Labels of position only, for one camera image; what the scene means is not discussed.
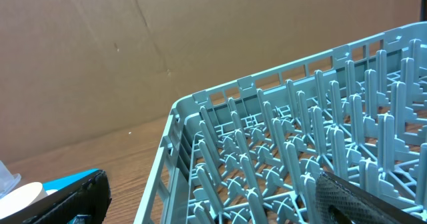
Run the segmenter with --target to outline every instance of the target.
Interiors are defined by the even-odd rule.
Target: beige wall
[[[419,5],[0,0],[0,159],[162,117],[184,95],[415,22]]]

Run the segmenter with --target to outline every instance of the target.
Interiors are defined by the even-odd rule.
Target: plastic dish rack
[[[311,74],[323,59],[331,69]],[[300,67],[302,79],[282,77]],[[256,85],[270,76],[276,87]],[[238,98],[226,95],[233,88]],[[218,92],[226,101],[214,105]],[[173,104],[134,223],[153,223],[156,194],[161,223],[318,223],[323,169],[426,220],[425,110],[427,23],[188,95]]]

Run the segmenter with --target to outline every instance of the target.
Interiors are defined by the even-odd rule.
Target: wooden surface
[[[7,164],[22,183],[46,182],[91,168],[107,172],[113,201],[104,223],[133,223],[166,118]]]

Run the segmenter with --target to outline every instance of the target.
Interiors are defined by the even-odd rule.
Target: dish rack
[[[134,223],[156,194],[160,223],[317,223],[323,169],[426,220],[426,42],[413,23],[176,101]]]

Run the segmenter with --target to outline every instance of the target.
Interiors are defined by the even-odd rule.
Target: plastic crate
[[[414,23],[181,98],[134,223],[153,223],[156,193],[162,223],[317,223],[322,169],[426,220],[427,119],[415,113],[427,109],[426,44],[427,23]],[[311,75],[324,59],[331,69]],[[302,67],[304,78],[282,77]],[[271,76],[277,86],[259,89]]]

